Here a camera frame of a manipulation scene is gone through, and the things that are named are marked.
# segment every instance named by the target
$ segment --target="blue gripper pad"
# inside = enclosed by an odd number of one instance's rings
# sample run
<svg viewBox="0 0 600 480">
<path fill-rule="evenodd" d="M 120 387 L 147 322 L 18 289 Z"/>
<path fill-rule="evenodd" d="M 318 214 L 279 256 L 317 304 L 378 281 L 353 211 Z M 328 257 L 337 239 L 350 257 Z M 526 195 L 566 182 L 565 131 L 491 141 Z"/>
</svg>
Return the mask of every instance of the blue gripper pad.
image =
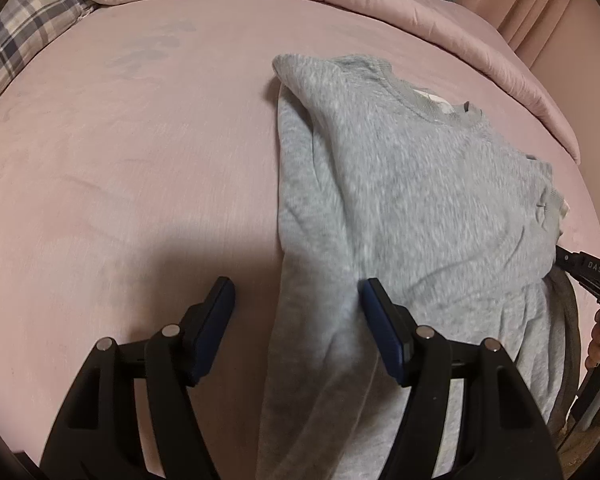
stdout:
<svg viewBox="0 0 600 480">
<path fill-rule="evenodd" d="M 192 359 L 187 375 L 193 384 L 211 370 L 234 305 L 233 282 L 229 278 L 218 278 L 204 303 L 189 307 L 182 318 L 182 346 Z"/>
<path fill-rule="evenodd" d="M 360 301 L 365 313 L 366 324 L 376 340 L 387 373 L 398 381 L 398 384 L 403 384 L 405 380 L 404 344 L 400 341 L 396 329 L 376 295 L 370 280 L 365 280 L 362 284 Z"/>
</svg>

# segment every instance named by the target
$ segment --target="silver screw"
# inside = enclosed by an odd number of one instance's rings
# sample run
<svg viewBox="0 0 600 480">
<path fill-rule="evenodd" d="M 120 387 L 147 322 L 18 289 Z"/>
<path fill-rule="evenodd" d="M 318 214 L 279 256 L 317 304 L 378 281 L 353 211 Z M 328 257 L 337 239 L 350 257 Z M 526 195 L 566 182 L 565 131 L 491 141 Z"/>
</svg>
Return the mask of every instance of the silver screw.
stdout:
<svg viewBox="0 0 600 480">
<path fill-rule="evenodd" d="M 491 350 L 492 352 L 497 352 L 502 348 L 500 342 L 497 339 L 494 339 L 493 337 L 488 337 L 487 339 L 485 339 L 484 346 L 487 350 Z"/>
<path fill-rule="evenodd" d="M 167 325 L 162 329 L 162 335 L 165 337 L 176 337 L 180 333 L 180 327 L 177 325 Z"/>
<path fill-rule="evenodd" d="M 420 325 L 416 329 L 416 334 L 423 339 L 431 339 L 436 335 L 436 331 L 433 330 L 429 325 Z"/>
<path fill-rule="evenodd" d="M 109 348 L 111 348 L 111 345 L 113 345 L 113 339 L 110 337 L 103 337 L 102 339 L 98 339 L 98 342 L 96 343 L 96 348 L 104 352 L 105 350 L 109 350 Z"/>
</svg>

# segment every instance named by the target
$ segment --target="gray sweatshirt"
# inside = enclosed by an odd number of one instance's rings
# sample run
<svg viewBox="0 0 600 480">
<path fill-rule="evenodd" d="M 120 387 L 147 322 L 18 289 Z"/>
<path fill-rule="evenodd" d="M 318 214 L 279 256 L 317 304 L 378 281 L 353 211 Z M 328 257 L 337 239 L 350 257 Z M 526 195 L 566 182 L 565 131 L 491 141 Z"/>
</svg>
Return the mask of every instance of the gray sweatshirt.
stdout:
<svg viewBox="0 0 600 480">
<path fill-rule="evenodd" d="M 564 306 L 543 281 L 563 205 L 550 165 L 384 60 L 284 55 L 273 66 L 284 261 L 257 478 L 378 477 L 408 389 L 379 359 L 358 303 L 363 278 L 377 276 L 448 339 L 502 341 L 547 420 L 566 348 Z M 437 474 L 453 461 L 458 382 Z"/>
</svg>

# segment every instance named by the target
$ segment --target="plaid pillow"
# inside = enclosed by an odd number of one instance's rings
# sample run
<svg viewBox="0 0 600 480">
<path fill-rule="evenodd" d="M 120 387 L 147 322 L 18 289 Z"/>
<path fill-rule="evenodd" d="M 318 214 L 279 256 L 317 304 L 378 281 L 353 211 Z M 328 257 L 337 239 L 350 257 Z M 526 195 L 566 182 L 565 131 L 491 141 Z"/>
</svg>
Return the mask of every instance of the plaid pillow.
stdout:
<svg viewBox="0 0 600 480">
<path fill-rule="evenodd" d="M 94 7 L 91 0 L 9 0 L 0 12 L 0 94 L 40 50 Z"/>
</svg>

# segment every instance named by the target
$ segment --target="clothing tag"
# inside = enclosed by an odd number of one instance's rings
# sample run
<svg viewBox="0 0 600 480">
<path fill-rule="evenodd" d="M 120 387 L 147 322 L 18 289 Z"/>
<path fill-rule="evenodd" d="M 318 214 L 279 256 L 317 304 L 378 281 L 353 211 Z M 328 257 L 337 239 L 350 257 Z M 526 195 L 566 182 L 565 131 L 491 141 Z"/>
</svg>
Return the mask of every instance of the clothing tag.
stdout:
<svg viewBox="0 0 600 480">
<path fill-rule="evenodd" d="M 433 102 L 435 102 L 440 107 L 440 110 L 442 110 L 443 114 L 452 114 L 453 112 L 455 112 L 451 103 L 438 95 L 429 94 L 427 92 L 422 92 L 421 90 L 416 89 L 414 89 L 414 92 L 417 92 L 420 95 L 424 95 L 424 97 L 431 99 Z"/>
</svg>

